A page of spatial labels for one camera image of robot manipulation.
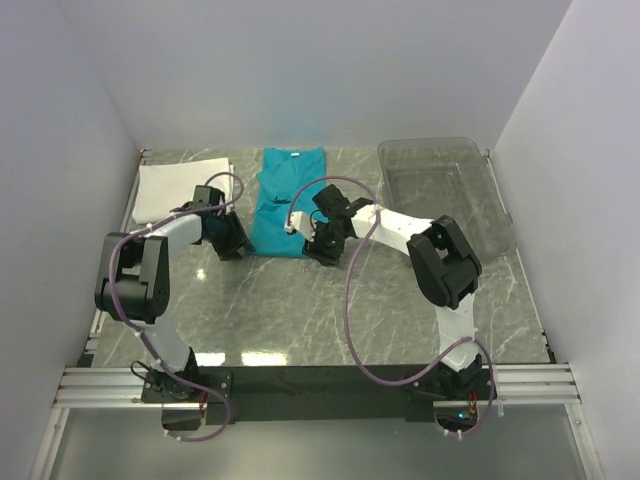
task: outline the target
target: plastic bin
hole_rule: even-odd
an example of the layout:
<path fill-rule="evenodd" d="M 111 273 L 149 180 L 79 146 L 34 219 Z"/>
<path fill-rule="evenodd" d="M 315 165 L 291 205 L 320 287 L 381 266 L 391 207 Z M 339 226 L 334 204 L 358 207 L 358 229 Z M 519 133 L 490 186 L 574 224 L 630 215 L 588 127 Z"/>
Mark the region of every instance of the plastic bin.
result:
<path fill-rule="evenodd" d="M 463 137 L 391 140 L 378 147 L 386 205 L 406 215 L 453 217 L 481 260 L 515 247 L 486 159 Z"/>

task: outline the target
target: gray marble surface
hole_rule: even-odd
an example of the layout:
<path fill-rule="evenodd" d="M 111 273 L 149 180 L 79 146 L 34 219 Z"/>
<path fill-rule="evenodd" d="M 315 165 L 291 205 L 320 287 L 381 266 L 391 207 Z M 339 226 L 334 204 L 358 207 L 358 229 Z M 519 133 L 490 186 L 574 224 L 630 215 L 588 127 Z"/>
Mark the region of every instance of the gray marble surface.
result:
<path fill-rule="evenodd" d="M 381 194 L 375 150 L 325 152 L 328 174 L 358 178 Z M 247 232 L 251 230 L 262 150 L 159 150 L 146 155 L 149 164 L 229 157 L 246 184 L 237 212 Z M 355 185 L 339 186 L 352 199 L 362 196 Z M 222 263 L 210 245 L 189 247 L 171 265 L 168 311 L 201 364 L 352 364 L 341 302 L 346 260 L 356 242 L 347 242 L 337 268 L 307 259 L 254 256 Z M 483 267 L 474 310 L 478 338 L 498 363 L 548 363 L 545 338 L 518 257 L 485 261 Z M 435 311 L 401 254 L 381 245 L 367 246 L 352 292 L 352 333 L 365 362 L 424 363 L 434 358 L 439 347 Z M 107 318 L 93 366 L 122 367 L 142 358 L 138 339 Z"/>

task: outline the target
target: transparent plastic container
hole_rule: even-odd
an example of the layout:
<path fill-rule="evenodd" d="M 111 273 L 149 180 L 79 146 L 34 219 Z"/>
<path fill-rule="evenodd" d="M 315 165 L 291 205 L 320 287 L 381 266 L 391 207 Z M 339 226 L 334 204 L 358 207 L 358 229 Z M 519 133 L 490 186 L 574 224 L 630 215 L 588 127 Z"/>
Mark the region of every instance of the transparent plastic container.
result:
<path fill-rule="evenodd" d="M 472 140 L 391 140 L 380 144 L 378 158 L 389 208 L 413 217 L 453 217 L 480 260 L 513 251 L 508 217 L 486 159 Z"/>

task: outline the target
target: marble tabletop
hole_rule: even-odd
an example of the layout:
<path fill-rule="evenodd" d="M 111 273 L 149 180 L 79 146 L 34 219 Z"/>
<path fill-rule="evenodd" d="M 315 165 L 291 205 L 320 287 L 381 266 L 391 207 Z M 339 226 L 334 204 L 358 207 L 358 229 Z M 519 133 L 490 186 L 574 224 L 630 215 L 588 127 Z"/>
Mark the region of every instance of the marble tabletop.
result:
<path fill-rule="evenodd" d="M 325 149 L 327 174 L 364 181 L 380 196 L 383 179 L 374 149 Z M 172 164 L 229 157 L 244 180 L 236 211 L 247 232 L 259 190 L 261 149 L 152 150 L 147 164 Z M 363 196 L 340 184 L 343 193 Z M 130 222 L 130 229 L 135 225 Z M 200 364 L 342 365 L 353 361 L 344 340 L 342 289 L 349 240 L 339 267 L 310 259 L 245 256 L 220 262 L 208 244 L 180 252 L 170 266 L 168 312 Z M 516 253 L 483 262 L 475 301 L 478 338 L 497 363 L 548 363 L 545 337 Z M 399 252 L 368 245 L 354 277 L 352 334 L 366 363 L 425 363 L 439 348 L 433 306 L 417 287 L 410 264 Z M 104 322 L 94 367 L 129 366 L 144 358 L 132 332 Z"/>

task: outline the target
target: white wall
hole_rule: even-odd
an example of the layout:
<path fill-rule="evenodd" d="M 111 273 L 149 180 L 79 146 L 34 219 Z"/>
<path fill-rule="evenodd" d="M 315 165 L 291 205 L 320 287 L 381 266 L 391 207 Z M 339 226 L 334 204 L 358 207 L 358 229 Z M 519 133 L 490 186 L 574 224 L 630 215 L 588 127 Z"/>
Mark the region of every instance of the white wall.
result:
<path fill-rule="evenodd" d="M 58 0 L 143 147 L 493 147 L 570 0 Z"/>
<path fill-rule="evenodd" d="M 0 465 L 25 478 L 139 156 L 58 5 L 0 3 Z"/>
<path fill-rule="evenodd" d="M 608 478 L 640 455 L 640 3 L 575 0 L 496 148 L 533 294 Z"/>

